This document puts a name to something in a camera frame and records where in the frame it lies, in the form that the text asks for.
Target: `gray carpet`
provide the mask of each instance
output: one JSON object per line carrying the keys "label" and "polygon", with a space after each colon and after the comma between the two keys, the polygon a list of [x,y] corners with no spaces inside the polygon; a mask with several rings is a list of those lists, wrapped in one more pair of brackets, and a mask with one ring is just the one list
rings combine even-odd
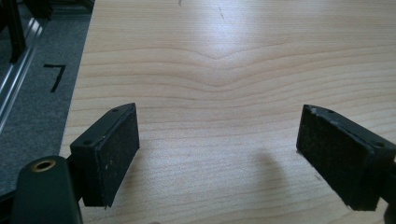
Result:
{"label": "gray carpet", "polygon": [[[0,134],[0,195],[15,189],[25,164],[59,154],[89,22],[89,17],[48,22]],[[61,68],[45,64],[64,65],[57,85]]]}

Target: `clamp jaw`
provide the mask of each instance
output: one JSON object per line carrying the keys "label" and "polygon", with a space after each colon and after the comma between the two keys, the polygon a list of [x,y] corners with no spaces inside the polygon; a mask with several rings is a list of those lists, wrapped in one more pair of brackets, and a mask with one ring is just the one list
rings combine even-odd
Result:
{"label": "clamp jaw", "polygon": [[109,110],[71,145],[65,159],[27,164],[17,188],[0,198],[0,223],[82,223],[78,201],[111,206],[139,149],[134,104]]}

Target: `light wood surface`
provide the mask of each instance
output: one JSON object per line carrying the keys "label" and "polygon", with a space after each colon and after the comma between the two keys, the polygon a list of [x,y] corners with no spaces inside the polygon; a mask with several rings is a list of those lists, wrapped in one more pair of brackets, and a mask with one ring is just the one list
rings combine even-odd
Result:
{"label": "light wood surface", "polygon": [[303,104],[396,143],[396,2],[96,0],[61,155],[135,102],[141,148],[86,223],[383,223],[296,153]]}

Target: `black plastic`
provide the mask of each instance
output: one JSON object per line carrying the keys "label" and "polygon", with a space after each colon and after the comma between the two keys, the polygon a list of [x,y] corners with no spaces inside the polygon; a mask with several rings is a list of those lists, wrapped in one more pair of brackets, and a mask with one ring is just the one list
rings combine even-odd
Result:
{"label": "black plastic", "polygon": [[11,224],[82,223],[63,157],[50,156],[27,164],[20,171],[15,192]]}

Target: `black rubber pad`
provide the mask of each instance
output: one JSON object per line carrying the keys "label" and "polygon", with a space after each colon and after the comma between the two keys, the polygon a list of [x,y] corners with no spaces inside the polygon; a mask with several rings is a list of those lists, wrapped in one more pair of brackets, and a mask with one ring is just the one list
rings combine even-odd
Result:
{"label": "black rubber pad", "polygon": [[334,111],[304,105],[297,149],[346,205],[376,209],[395,145]]}
{"label": "black rubber pad", "polygon": [[72,161],[83,170],[86,206],[111,206],[139,149],[134,104],[109,110],[70,145]]}

